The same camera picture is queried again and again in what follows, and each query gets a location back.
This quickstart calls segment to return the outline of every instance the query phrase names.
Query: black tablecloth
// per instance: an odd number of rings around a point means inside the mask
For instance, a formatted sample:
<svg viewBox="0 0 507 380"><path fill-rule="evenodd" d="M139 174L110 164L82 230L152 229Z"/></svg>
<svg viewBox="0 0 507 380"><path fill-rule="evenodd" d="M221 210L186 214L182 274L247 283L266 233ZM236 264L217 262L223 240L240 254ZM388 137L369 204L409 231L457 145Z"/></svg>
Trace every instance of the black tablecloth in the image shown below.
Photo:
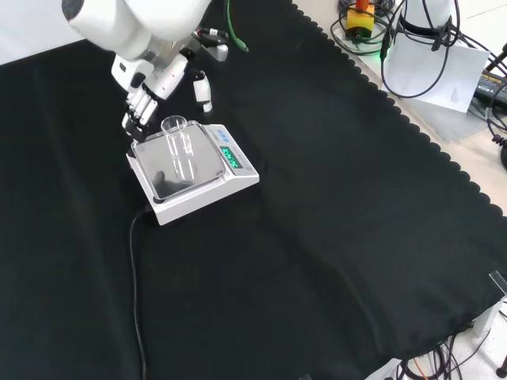
<svg viewBox="0 0 507 380"><path fill-rule="evenodd" d="M196 67L261 183L139 224L153 379L362 379L498 299L505 221L469 176L288 1L232 12L250 53ZM225 28L221 4L203 24ZM2 379L139 378L126 232L146 200L112 60L81 42L0 68ZM191 86L161 116L205 121Z"/></svg>

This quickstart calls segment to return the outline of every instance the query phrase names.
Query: scale display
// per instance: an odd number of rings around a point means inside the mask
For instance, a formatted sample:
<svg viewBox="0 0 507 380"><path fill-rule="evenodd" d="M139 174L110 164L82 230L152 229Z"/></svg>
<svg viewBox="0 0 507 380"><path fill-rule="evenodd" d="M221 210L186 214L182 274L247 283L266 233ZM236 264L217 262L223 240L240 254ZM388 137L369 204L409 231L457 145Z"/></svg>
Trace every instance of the scale display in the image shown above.
<svg viewBox="0 0 507 380"><path fill-rule="evenodd" d="M229 165L231 165L232 169L243 169L229 146L221 146L220 150L222 151L225 158L229 161Z"/></svg>

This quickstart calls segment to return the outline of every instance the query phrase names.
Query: green cable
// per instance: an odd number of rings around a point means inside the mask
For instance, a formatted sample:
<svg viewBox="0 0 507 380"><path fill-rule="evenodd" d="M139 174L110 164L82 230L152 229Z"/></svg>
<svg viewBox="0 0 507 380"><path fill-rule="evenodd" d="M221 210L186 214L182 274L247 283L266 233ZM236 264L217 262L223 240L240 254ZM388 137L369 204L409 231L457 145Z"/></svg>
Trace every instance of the green cable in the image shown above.
<svg viewBox="0 0 507 380"><path fill-rule="evenodd" d="M227 2L227 22L229 24L229 32L231 33L231 36L232 36L232 40L234 41L234 43L236 44L236 46L238 48L240 48L241 50L245 51L245 52L248 52L248 47L246 46L246 44L241 41L237 36L236 36L236 33L234 33L234 29L232 28L232 22L231 22L231 0L226 0Z"/></svg>

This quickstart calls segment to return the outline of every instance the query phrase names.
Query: glass beaker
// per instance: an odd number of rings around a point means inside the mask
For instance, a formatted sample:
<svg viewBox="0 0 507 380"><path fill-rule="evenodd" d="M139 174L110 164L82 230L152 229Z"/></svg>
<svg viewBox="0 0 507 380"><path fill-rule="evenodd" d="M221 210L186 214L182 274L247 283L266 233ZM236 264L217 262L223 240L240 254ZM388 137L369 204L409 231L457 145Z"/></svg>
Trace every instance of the glass beaker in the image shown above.
<svg viewBox="0 0 507 380"><path fill-rule="evenodd" d="M191 183L196 178L192 140L185 131L188 125L183 116L169 116L162 121L161 126L173 158L174 172L177 179L184 183Z"/></svg>

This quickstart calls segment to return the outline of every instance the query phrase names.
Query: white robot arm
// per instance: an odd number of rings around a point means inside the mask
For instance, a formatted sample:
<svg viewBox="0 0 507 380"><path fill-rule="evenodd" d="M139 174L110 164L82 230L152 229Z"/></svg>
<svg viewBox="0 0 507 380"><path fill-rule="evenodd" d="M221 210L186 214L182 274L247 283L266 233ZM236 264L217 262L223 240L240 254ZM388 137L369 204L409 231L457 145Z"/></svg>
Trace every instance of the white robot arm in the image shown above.
<svg viewBox="0 0 507 380"><path fill-rule="evenodd" d="M114 51L112 75L128 92L126 132L143 141L158 107L189 71L189 58L200 47L196 31L211 0L62 0L70 26L90 42ZM206 48L223 61L226 33L209 31ZM212 110L211 90L204 72L192 70L196 101Z"/></svg>

